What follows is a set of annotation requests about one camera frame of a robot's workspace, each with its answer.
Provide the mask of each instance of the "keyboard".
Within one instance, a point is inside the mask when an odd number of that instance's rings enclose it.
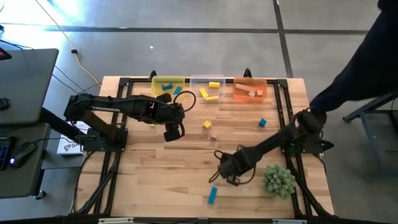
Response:
[[[0,170],[6,169],[15,140],[15,137],[0,137]]]

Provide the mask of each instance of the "yellow block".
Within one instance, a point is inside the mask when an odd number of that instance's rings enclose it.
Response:
[[[218,99],[218,96],[208,96],[205,99],[206,100],[215,100],[215,99]]]
[[[220,83],[219,82],[209,82],[209,87],[210,88],[219,88]]]
[[[209,129],[209,128],[211,128],[211,123],[208,122],[208,121],[205,121],[205,122],[203,123],[203,127],[206,128],[206,129]]]
[[[206,92],[206,90],[205,90],[204,88],[201,88],[199,91],[200,91],[201,95],[202,95],[204,98],[206,98],[206,97],[209,96],[209,94],[207,94],[207,92]]]

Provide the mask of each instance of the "blue block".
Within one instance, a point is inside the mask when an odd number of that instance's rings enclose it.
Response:
[[[170,82],[167,86],[162,84],[162,90],[171,90],[173,88],[173,84]]]
[[[261,119],[259,125],[260,125],[261,127],[265,127],[265,126],[266,126],[266,123],[267,123],[266,120]]]
[[[216,200],[216,194],[217,194],[217,188],[215,186],[212,186],[208,201],[210,205],[214,204],[214,201]]]
[[[176,89],[174,90],[173,95],[178,95],[181,92],[182,88],[180,86],[177,86]]]

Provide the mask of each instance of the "wooden table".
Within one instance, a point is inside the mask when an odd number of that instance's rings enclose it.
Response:
[[[100,95],[116,96],[119,78],[104,77]],[[288,82],[294,113],[307,108],[304,81],[294,78],[288,79]],[[119,166],[112,216],[294,217],[290,198],[271,198],[262,186],[262,176],[267,165],[285,166],[285,159],[279,148],[266,154],[257,163],[256,176],[247,185],[235,187],[219,177],[215,183],[218,186],[215,204],[207,203],[212,186],[208,179],[219,164],[219,160],[213,155],[214,150],[233,153],[238,144],[258,144],[280,129],[273,88],[268,88],[268,97],[260,104],[233,101],[232,92],[233,84],[227,84],[227,93],[222,102],[210,103],[198,99],[195,107],[186,112],[183,121],[185,137],[177,141],[164,141],[164,126],[150,127],[134,119],[127,119],[129,137]],[[132,94],[150,95],[150,83],[135,83]],[[281,98],[285,109],[283,95]],[[192,97],[187,95],[179,101],[188,108],[192,103]],[[99,112],[97,115],[106,122],[111,122],[111,113]],[[258,126],[261,118],[267,120],[265,128]],[[206,120],[213,125],[211,131],[218,132],[216,142],[208,140],[209,130],[202,127]],[[103,152],[94,153],[83,168],[76,199],[78,209],[98,185],[103,157]],[[325,210],[333,213],[322,163],[311,154],[303,154],[302,157],[309,189]],[[242,179],[246,180],[250,175],[251,171]],[[101,211],[105,205],[107,191],[106,189]],[[301,211],[304,213],[303,197],[299,188],[297,193]]]

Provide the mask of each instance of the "succulent plant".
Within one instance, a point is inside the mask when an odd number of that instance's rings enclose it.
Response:
[[[282,200],[287,199],[296,186],[294,176],[279,165],[267,166],[264,173],[264,188],[271,197],[280,197]]]

